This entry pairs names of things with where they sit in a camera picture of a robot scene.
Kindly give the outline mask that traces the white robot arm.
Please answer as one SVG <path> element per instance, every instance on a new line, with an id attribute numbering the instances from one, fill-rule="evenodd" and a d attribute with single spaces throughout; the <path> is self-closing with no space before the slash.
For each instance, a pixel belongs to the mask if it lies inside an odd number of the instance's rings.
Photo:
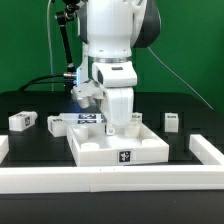
<path id="1" fill-rule="evenodd" d="M 72 94 L 87 108 L 95 101 L 106 133 L 131 123 L 137 74 L 132 50 L 146 48 L 160 33 L 155 0 L 75 0 L 83 61 Z"/>

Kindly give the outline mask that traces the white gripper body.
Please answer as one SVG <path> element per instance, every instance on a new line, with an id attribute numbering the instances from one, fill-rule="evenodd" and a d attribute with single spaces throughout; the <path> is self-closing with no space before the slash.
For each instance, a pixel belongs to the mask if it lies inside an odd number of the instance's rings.
<path id="1" fill-rule="evenodd" d="M 90 99 L 98 101 L 108 125 L 125 127 L 131 122 L 137 75 L 131 62 L 92 64 L 92 78 L 72 93 L 82 108 L 90 106 Z"/>

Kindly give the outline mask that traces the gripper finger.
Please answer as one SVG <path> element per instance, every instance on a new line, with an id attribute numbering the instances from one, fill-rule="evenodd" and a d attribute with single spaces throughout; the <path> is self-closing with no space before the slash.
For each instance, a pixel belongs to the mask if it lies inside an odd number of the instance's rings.
<path id="1" fill-rule="evenodd" d="M 115 128 L 112 125 L 106 126 L 106 133 L 108 135 L 114 135 L 115 134 Z"/>

